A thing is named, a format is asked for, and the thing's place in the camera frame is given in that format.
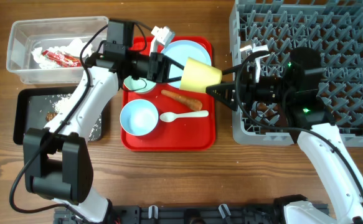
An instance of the plastic bin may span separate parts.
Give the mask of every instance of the plastic bin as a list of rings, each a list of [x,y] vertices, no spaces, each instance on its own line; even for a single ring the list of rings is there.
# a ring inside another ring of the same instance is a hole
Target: plastic bin
[[[105,16],[16,21],[9,36],[7,70],[19,75],[26,84],[79,82],[82,67],[41,69],[31,52],[36,47],[68,45],[75,38],[87,42],[107,23]],[[92,50],[95,51],[103,39],[106,39],[106,30],[92,42]]]
[[[267,44],[272,53],[261,61],[261,75],[280,77],[291,49],[318,50],[324,68],[318,95],[332,109],[344,144],[363,147],[363,1],[304,2],[236,0],[229,19],[232,63],[244,59],[239,52],[244,41]],[[274,112],[274,104],[266,107]],[[276,125],[279,118],[264,121]],[[233,113],[233,138],[239,144],[293,144],[288,133],[267,131],[240,110]]]

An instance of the crumpled paper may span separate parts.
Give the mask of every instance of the crumpled paper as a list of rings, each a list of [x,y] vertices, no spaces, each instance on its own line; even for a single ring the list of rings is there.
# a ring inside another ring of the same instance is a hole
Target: crumpled paper
[[[74,39],[68,46],[60,46],[60,47],[50,47],[46,50],[51,52],[62,52],[63,54],[70,54],[74,57],[79,57],[80,52],[82,51],[83,47],[86,45],[86,43],[83,43],[80,39]],[[88,56],[91,56],[93,53],[92,51],[93,45],[89,44],[87,48],[83,52],[83,58]],[[42,55],[43,48],[37,47],[35,48],[31,54],[33,55],[33,59],[36,63],[39,64],[39,67],[41,69],[51,69],[51,68],[62,68],[57,63],[49,60],[47,57]]]

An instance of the clear plastic container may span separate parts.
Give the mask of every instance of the clear plastic container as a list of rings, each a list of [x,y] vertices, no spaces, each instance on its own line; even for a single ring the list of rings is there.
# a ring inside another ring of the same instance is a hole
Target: clear plastic container
[[[16,21],[9,36],[7,70],[19,75],[25,84],[79,82],[82,67],[41,69],[31,52],[37,47],[45,50],[69,45],[75,38],[87,42],[107,23],[105,16]],[[103,39],[106,39],[106,30],[92,42],[93,51]]]

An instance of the red wrapper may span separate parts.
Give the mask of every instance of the red wrapper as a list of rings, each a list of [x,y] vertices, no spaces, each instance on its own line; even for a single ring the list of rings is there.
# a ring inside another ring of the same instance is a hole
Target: red wrapper
[[[82,66],[78,58],[75,58],[71,55],[63,54],[62,52],[59,51],[51,52],[45,50],[42,53],[42,55],[65,68]]]

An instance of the yellow cup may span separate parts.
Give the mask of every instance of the yellow cup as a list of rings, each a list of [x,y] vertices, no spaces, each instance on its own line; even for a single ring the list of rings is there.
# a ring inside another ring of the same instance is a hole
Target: yellow cup
[[[220,69],[188,58],[182,73],[180,90],[206,93],[206,87],[219,84],[222,76]]]

